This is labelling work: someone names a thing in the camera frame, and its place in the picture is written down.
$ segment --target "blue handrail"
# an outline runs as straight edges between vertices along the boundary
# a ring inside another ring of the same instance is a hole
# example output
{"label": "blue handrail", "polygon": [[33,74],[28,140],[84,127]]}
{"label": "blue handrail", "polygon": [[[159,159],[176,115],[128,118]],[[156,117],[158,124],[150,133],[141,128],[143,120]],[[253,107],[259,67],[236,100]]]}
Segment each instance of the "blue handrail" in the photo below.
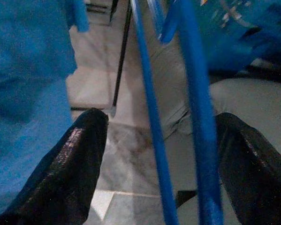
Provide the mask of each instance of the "blue handrail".
{"label": "blue handrail", "polygon": [[[144,38],[141,12],[137,0],[131,0],[131,3],[142,58],[144,86],[149,107],[164,218],[167,225],[177,225],[178,220],[153,89],[152,71]],[[179,30],[187,71],[193,121],[200,224],[222,225],[216,128],[208,91],[208,71],[194,10],[190,0],[172,0],[164,20],[159,1],[148,0],[148,3],[156,34],[161,42],[169,42],[175,31]]]}

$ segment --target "blue fabric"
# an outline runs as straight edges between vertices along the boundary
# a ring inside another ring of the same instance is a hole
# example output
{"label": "blue fabric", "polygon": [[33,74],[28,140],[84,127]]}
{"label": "blue fabric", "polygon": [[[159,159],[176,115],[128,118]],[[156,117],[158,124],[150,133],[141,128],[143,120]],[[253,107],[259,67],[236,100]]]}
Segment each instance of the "blue fabric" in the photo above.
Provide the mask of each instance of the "blue fabric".
{"label": "blue fabric", "polygon": [[83,0],[0,0],[0,213],[71,125],[72,25],[88,29]]}

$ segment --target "marble floor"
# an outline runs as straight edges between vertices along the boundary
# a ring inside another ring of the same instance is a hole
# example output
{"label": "marble floor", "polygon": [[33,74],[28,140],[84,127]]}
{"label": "marble floor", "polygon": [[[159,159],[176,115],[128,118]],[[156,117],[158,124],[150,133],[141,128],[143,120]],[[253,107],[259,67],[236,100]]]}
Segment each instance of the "marble floor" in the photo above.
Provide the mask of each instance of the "marble floor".
{"label": "marble floor", "polygon": [[[119,1],[111,26],[108,18],[89,15],[91,30],[70,31],[77,71],[67,80],[75,107],[108,109],[113,100],[127,1]],[[80,112],[73,111],[73,118]],[[151,143],[136,34],[131,23],[126,60],[97,189],[85,225],[162,225],[155,158]]]}

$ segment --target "blue cloth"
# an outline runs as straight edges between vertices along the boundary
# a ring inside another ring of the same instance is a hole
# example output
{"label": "blue cloth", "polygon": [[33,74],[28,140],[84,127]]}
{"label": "blue cloth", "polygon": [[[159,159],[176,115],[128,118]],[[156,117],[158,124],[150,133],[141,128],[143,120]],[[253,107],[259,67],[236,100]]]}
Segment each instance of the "blue cloth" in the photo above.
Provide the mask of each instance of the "blue cloth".
{"label": "blue cloth", "polygon": [[74,24],[88,30],[83,0],[0,0],[0,213],[71,125]]}

